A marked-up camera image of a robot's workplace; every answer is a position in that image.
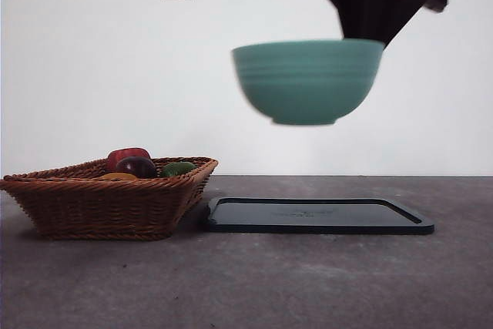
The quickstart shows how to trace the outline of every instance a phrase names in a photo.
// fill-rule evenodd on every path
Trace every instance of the green fruit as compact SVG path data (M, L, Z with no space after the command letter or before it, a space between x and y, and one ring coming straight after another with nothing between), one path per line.
M183 175L184 173L188 173L194 169L196 169L196 166L191 162L171 162L161 167L159 177Z

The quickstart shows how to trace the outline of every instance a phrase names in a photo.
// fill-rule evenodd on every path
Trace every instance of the gray table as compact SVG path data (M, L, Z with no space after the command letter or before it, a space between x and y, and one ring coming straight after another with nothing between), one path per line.
M2 194L2 328L493 327L493 178L213 176L204 196L167 240L55 242ZM384 197L436 231L204 233L216 196Z

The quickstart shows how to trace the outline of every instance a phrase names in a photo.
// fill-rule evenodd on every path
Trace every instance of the yellow fruit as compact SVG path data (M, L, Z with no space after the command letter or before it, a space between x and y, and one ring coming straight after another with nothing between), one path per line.
M131 173L105 173L98 179L137 180L138 178Z

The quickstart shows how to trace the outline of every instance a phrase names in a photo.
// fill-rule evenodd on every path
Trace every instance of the bowl base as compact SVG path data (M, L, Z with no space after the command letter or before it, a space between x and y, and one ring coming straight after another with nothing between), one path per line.
M333 125L336 123L335 119L315 119L310 120L295 120L295 119L272 119L273 123L277 125L296 125L296 126L316 126L316 125Z

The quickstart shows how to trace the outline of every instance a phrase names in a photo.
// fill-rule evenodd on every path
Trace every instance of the bowl rim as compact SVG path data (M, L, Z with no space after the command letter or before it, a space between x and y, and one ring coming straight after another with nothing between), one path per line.
M264 46L271 46L271 45L299 45L299 44L338 44L338 45L343 45L343 44L355 44L355 45L379 45L382 48L382 51L385 47L385 44L383 42L379 42L378 40L372 40L372 39L352 39L352 38L347 38L347 39L301 39L301 40L279 40L279 41L273 41L273 42L258 42L254 44L248 44L248 45L242 45L239 47L236 47L232 49L232 52L236 52L238 50L244 50L244 49L254 49L254 48L259 48L259 47L264 47Z

